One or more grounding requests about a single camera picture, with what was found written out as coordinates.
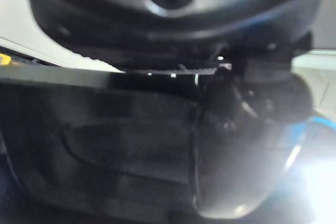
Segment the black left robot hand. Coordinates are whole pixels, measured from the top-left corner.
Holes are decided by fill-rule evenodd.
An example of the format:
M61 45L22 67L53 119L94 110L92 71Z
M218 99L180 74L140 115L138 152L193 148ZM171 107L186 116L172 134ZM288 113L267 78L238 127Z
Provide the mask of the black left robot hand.
M301 145L289 127L311 114L291 72L309 51L320 0L29 0L52 40L136 73L206 73L192 149L195 208L209 219L254 212Z

